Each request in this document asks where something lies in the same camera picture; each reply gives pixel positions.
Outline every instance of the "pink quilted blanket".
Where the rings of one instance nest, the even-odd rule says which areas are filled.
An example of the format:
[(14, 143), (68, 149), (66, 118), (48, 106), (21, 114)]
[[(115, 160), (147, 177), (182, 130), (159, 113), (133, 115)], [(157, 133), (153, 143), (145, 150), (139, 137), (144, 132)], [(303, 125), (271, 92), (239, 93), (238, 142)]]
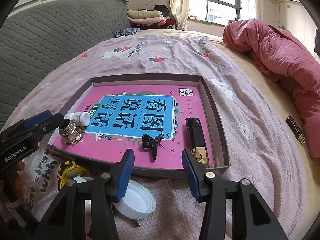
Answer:
[(229, 24), (223, 41), (240, 53), (248, 52), (261, 73), (292, 95), (305, 122), (310, 154), (320, 157), (320, 64), (291, 33), (258, 19)]

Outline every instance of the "label tag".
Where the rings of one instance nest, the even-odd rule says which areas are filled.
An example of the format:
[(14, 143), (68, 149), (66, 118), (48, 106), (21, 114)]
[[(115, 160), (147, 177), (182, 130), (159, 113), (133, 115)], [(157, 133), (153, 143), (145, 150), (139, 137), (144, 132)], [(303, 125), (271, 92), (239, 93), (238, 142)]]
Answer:
[(303, 136), (300, 127), (297, 125), (297, 123), (292, 118), (292, 116), (289, 115), (285, 120), (285, 122), (288, 124), (288, 126), (294, 133), (294, 136), (296, 137), (296, 139), (301, 143), (301, 145), (304, 145), (306, 143), (306, 138)]
[(0, 172), (4, 171), (4, 169), (9, 167), (12, 163), (17, 162), (18, 159), (22, 160), (24, 157), (29, 156), (29, 151), (31, 149), (32, 147), (26, 142), (26, 140), (22, 140), (10, 149), (1, 153)]
[(179, 94), (181, 97), (193, 97), (193, 91), (191, 88), (179, 88)]
[(94, 113), (98, 110), (100, 104), (95, 104), (89, 111), (90, 118), (94, 116)]

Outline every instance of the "window sill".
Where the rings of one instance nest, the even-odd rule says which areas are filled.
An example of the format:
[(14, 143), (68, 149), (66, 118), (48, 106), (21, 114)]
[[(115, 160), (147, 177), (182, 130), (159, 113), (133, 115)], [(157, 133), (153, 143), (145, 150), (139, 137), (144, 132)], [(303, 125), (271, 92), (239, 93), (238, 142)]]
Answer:
[(209, 21), (204, 21), (204, 20), (199, 20), (199, 19), (194, 19), (194, 18), (188, 18), (188, 21), (203, 23), (203, 24), (207, 24), (207, 25), (216, 25), (216, 26), (220, 26), (220, 27), (225, 27), (226, 26), (226, 25), (222, 25), (222, 24), (219, 24), (219, 23), (214, 23), (214, 22), (209, 22)]

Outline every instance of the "beige mattress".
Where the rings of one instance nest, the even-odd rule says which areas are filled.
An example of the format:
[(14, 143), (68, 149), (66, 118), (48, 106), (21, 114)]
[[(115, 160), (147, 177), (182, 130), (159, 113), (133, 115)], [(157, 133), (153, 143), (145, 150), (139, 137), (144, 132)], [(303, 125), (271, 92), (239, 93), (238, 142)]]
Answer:
[[(209, 37), (213, 45), (226, 53), (247, 73), (247, 75), (251, 78), (255, 85), (260, 88), (260, 90), (269, 99), (275, 109), (279, 112), (283, 120), (287, 119), (288, 115), (291, 115), (300, 126), (300, 128), (303, 128), (303, 121), (299, 117), (297, 109), (292, 102), (291, 96), (279, 85), (273, 83), (266, 76), (262, 75), (249, 57), (228, 48), (222, 41), (222, 37), (201, 32), (161, 29), (144, 30), (136, 35), (143, 34), (165, 34), (168, 36), (184, 37)], [(299, 149), (307, 175), (308, 206), (302, 226), (299, 230), (296, 230), (296, 233), (294, 235), (290, 236), (289, 240), (301, 240), (315, 221), (320, 211), (320, 158), (319, 160), (312, 160), (309, 155), (307, 144), (302, 146), (297, 140), (295, 140), (295, 142)]]

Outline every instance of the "screw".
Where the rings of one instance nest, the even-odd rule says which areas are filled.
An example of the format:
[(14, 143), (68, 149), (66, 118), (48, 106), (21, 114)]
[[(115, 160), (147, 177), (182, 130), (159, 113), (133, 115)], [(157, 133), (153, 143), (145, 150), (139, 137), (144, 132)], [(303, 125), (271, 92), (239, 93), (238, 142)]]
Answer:
[(241, 183), (245, 186), (248, 186), (250, 184), (250, 181), (248, 179), (242, 179)]
[(210, 178), (210, 179), (213, 179), (213, 178), (216, 176), (216, 174), (214, 174), (214, 173), (211, 172), (211, 171), (207, 172), (205, 175), (206, 175), (208, 178)]
[(67, 185), (68, 186), (72, 186), (72, 185), (74, 185), (76, 183), (76, 181), (74, 180), (74, 179), (69, 179), (68, 181), (67, 181)]
[(110, 178), (110, 173), (109, 173), (109, 172), (102, 173), (102, 174), (101, 174), (101, 178), (103, 178), (103, 179), (108, 179), (108, 178)]

